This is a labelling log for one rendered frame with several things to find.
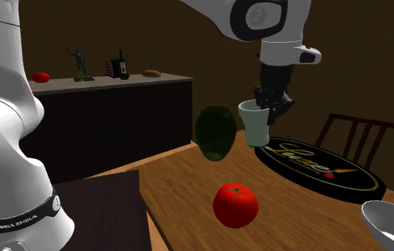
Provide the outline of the black oval tray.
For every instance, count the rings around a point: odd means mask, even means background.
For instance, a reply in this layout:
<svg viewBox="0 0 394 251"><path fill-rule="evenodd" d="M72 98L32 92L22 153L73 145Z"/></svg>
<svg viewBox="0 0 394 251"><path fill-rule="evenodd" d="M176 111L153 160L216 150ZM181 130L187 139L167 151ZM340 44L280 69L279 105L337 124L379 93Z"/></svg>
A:
<svg viewBox="0 0 394 251"><path fill-rule="evenodd" d="M254 153L280 176L336 200L362 205L382 200L387 190L379 177L359 164L308 143L270 137Z"/></svg>

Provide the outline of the wooden table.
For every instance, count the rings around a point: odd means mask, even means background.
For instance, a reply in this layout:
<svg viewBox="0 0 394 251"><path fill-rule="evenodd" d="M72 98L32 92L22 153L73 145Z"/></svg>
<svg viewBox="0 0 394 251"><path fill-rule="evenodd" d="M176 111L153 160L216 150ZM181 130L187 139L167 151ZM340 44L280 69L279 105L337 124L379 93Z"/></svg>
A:
<svg viewBox="0 0 394 251"><path fill-rule="evenodd" d="M226 158L206 159L195 144L142 160L140 193L172 251L384 251L359 205L303 188L266 167L239 131ZM259 212L240 229L214 216L223 185L239 183L257 197Z"/></svg>

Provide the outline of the red tomato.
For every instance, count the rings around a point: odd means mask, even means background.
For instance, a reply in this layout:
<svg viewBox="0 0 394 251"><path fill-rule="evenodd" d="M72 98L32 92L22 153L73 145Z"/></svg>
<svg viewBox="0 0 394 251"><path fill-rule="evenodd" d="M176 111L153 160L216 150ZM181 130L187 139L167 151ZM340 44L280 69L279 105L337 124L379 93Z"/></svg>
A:
<svg viewBox="0 0 394 251"><path fill-rule="evenodd" d="M214 197L212 208L215 217L224 226L241 228L251 223L258 214L255 194L245 185L223 185Z"/></svg>

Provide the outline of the dark sideboard with ornaments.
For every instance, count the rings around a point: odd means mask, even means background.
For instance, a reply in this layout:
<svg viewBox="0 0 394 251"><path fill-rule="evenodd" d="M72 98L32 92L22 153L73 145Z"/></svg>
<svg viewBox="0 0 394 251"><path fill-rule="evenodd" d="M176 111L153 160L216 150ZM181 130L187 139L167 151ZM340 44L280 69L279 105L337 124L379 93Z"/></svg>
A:
<svg viewBox="0 0 394 251"><path fill-rule="evenodd" d="M192 79L164 73L127 80L96 76L30 83L45 109L19 145L45 165L53 184L87 178L192 139Z"/></svg>

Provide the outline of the white cup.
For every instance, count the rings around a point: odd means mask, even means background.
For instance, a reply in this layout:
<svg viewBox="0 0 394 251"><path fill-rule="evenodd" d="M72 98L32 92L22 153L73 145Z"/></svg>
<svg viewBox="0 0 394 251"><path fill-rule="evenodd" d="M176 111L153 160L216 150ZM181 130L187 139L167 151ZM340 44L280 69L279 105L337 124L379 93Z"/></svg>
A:
<svg viewBox="0 0 394 251"><path fill-rule="evenodd" d="M261 109L256 100L243 101L238 105L248 145L263 147L269 142L269 126L267 125L269 109Z"/></svg>

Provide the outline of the silver bowl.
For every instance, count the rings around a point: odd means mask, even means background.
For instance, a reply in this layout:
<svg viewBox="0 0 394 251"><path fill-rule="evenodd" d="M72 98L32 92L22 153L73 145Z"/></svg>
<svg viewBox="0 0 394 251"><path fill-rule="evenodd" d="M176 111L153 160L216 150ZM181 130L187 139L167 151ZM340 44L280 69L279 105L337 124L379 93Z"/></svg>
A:
<svg viewBox="0 0 394 251"><path fill-rule="evenodd" d="M361 217L374 240L385 251L394 251L394 204L367 201L362 204Z"/></svg>

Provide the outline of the dark robot stand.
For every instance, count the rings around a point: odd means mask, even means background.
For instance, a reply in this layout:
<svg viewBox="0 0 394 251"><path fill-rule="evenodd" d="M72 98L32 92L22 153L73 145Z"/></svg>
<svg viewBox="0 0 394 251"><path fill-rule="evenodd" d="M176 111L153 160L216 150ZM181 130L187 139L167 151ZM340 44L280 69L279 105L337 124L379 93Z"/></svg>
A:
<svg viewBox="0 0 394 251"><path fill-rule="evenodd" d="M75 230L61 251L152 251L137 170L55 185Z"/></svg>

